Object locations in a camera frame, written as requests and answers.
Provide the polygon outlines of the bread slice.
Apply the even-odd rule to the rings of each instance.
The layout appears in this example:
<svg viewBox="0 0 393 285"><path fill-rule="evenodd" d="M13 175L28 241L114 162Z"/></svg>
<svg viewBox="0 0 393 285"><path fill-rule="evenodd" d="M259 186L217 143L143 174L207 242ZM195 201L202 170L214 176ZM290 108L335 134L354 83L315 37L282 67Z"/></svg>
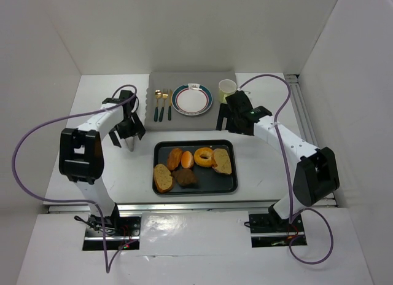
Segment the bread slice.
<svg viewBox="0 0 393 285"><path fill-rule="evenodd" d="M163 164L158 164L153 170L154 183L159 193L172 190L175 181L169 169Z"/></svg>
<svg viewBox="0 0 393 285"><path fill-rule="evenodd" d="M232 174L232 164L227 150L221 148L213 150L212 161L214 171L220 174Z"/></svg>

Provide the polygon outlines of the bread slice left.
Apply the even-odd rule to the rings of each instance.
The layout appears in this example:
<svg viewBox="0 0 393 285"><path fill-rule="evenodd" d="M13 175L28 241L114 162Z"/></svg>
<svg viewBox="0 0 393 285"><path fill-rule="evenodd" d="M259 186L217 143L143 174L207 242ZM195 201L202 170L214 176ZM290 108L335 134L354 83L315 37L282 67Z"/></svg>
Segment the bread slice left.
<svg viewBox="0 0 393 285"><path fill-rule="evenodd" d="M163 164L158 164L153 170L154 183L159 193L172 190L175 181L169 169Z"/></svg>

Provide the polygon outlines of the black tray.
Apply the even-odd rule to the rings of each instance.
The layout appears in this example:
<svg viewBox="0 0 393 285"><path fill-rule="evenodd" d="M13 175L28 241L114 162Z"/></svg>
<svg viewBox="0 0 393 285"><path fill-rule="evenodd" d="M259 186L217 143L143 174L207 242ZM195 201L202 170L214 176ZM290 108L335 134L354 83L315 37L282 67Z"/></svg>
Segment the black tray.
<svg viewBox="0 0 393 285"><path fill-rule="evenodd" d="M197 149L208 147L212 150L225 149L230 157L232 174L219 174L212 168L205 168L194 165L193 173L196 175L197 183L188 186L181 186L178 183L167 192L160 192L155 184L152 184L153 191L159 196L191 196L205 194L225 194L232 193L237 189L238 179L236 173L235 156L233 145L226 139L210 139L197 141L163 141L154 147L154 165L166 164L169 153L175 148L194 153Z"/></svg>

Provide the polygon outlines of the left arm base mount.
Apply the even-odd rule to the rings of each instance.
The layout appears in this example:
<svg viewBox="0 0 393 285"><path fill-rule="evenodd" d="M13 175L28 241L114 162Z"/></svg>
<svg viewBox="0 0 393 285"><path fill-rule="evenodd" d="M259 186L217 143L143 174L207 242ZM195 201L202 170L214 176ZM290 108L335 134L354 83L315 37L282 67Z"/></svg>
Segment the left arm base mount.
<svg viewBox="0 0 393 285"><path fill-rule="evenodd" d="M122 248L125 251L139 250L141 216L119 217L118 226L115 227L106 219L105 229L101 225L101 219L90 216L87 220L74 216L74 220L84 223L85 229L83 251L102 251L103 231L106 234L108 251L116 251Z"/></svg>

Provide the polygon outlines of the aluminium rail front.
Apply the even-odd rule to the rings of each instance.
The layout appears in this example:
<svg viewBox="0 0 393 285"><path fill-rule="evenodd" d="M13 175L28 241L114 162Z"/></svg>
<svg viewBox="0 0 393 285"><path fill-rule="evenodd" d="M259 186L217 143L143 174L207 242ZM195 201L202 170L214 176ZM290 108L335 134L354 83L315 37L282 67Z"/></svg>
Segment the aluminium rail front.
<svg viewBox="0 0 393 285"><path fill-rule="evenodd" d="M146 203L146 204L120 204L118 209L123 213L135 213L143 211L196 211L196 210L231 210L231 209L268 209L275 201L212 201L191 203ZM87 212L85 204L61 205L54 203L47 205L49 212Z"/></svg>

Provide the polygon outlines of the grey placemat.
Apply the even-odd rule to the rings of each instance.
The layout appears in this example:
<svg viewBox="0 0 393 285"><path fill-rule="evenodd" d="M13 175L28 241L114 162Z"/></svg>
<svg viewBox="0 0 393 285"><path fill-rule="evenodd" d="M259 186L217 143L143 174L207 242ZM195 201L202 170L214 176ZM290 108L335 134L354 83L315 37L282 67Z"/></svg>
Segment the grey placemat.
<svg viewBox="0 0 393 285"><path fill-rule="evenodd" d="M146 117L144 126L147 131L200 131L215 130L219 114L219 82L224 79L235 81L234 71L220 72L152 72L146 93ZM165 109L161 122L154 120L157 105L155 91L164 89L175 91L181 85L199 84L212 93L212 106L204 114L186 116L171 106L171 120L168 120L168 110Z"/></svg>

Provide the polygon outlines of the aluminium rail right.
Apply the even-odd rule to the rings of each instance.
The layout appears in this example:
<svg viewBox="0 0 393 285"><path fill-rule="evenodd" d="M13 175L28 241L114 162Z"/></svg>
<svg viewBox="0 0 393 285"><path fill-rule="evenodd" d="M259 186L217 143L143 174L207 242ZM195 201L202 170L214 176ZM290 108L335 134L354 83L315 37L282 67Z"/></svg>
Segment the aluminium rail right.
<svg viewBox="0 0 393 285"><path fill-rule="evenodd" d="M305 99L303 97L298 75L285 74L285 80L291 87L291 102L295 112L296 120L300 130L301 137L310 144L318 145L316 135L313 130L311 119L306 108Z"/></svg>

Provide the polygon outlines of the dark brown bread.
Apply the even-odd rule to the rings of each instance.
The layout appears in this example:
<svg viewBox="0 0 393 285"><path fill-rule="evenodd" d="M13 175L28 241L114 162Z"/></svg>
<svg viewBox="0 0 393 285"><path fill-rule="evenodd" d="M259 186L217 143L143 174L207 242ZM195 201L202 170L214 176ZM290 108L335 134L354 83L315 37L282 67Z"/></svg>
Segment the dark brown bread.
<svg viewBox="0 0 393 285"><path fill-rule="evenodd" d="M196 175L191 169L181 169L172 172L172 176L175 178L176 182L182 186L194 185L198 182Z"/></svg>

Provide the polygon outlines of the pale green mug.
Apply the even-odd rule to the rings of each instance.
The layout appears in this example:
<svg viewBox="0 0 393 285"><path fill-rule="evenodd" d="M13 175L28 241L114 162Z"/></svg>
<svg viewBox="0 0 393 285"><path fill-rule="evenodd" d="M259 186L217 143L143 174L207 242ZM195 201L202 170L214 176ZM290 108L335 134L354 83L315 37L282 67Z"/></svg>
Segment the pale green mug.
<svg viewBox="0 0 393 285"><path fill-rule="evenodd" d="M237 91L237 84L230 79L224 79L219 82L219 101L226 104L226 97L233 95Z"/></svg>

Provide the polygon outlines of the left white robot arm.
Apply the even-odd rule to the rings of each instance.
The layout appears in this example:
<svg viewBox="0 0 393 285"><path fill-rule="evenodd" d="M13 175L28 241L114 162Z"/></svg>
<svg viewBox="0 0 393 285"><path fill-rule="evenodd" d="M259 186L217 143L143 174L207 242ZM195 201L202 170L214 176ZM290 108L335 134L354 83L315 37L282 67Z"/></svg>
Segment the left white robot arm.
<svg viewBox="0 0 393 285"><path fill-rule="evenodd" d="M119 96L106 98L99 113L94 113L77 128L65 128L60 135L60 173L75 183L84 199L89 201L91 224L101 226L102 214L105 226L114 230L120 229L123 221L102 179L102 140L109 136L114 146L121 147L121 139L141 139L146 133L134 108L136 91L126 88L135 89L135 86L121 86L116 90Z"/></svg>

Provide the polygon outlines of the white plate green red rim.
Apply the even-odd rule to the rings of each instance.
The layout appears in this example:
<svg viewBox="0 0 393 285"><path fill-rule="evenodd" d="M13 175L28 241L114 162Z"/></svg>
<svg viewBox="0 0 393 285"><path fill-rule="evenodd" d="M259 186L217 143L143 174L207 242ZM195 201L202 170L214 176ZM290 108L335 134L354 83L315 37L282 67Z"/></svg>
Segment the white plate green red rim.
<svg viewBox="0 0 393 285"><path fill-rule="evenodd" d="M172 107L185 116L198 116L208 112L213 104L212 93L200 84L184 84L171 96Z"/></svg>

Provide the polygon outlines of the orange round bun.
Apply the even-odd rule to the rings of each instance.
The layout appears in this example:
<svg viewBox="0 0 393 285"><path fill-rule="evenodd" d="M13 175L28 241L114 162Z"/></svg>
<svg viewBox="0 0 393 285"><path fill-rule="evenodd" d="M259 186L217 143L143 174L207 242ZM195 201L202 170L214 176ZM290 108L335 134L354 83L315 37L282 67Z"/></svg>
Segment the orange round bun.
<svg viewBox="0 0 393 285"><path fill-rule="evenodd" d="M194 157L190 151L185 151L181 157L181 166L185 169L191 169L194 165Z"/></svg>

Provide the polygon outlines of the brown oblong bread roll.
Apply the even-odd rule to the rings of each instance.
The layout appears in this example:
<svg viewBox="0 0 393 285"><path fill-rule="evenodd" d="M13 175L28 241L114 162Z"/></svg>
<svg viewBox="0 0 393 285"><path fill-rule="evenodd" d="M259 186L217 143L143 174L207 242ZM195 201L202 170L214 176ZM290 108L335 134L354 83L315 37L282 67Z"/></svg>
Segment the brown oblong bread roll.
<svg viewBox="0 0 393 285"><path fill-rule="evenodd" d="M168 159L167 159L167 168L170 171L175 170L180 162L181 162L181 158L182 158L182 154L183 151L180 148L174 148L171 150L171 152L169 153Z"/></svg>

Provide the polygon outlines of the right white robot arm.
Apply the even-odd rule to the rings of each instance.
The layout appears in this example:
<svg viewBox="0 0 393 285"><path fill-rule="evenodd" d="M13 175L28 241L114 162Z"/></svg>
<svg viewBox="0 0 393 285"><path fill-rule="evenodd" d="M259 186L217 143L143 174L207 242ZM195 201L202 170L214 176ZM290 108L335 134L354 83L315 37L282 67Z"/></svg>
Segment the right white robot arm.
<svg viewBox="0 0 393 285"><path fill-rule="evenodd" d="M267 108L253 108L248 96L237 91L220 105L216 129L231 133L255 136L265 141L283 155L284 166L295 167L289 179L288 194L269 207L273 221L290 219L296 213L309 208L340 186L336 158L333 150L312 145L277 121Z"/></svg>

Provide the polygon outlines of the aluminium rail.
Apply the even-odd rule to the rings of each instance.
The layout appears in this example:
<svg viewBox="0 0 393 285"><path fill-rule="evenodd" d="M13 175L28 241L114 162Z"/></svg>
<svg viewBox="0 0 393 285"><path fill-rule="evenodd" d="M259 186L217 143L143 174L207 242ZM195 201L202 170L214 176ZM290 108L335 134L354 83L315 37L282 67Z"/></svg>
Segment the aluminium rail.
<svg viewBox="0 0 393 285"><path fill-rule="evenodd" d="M212 201L191 203L146 203L146 204L120 204L118 209L123 213L135 213L143 211L196 211L196 210L231 210L231 209L268 209L275 201ZM49 212L87 212L85 204L61 205L54 203L47 205Z"/></svg>
<svg viewBox="0 0 393 285"><path fill-rule="evenodd" d="M291 102L295 112L296 120L300 130L301 137L310 144L318 145L316 135L313 130L311 119L306 108L305 99L303 97L298 75L285 74L285 80L291 87Z"/></svg>

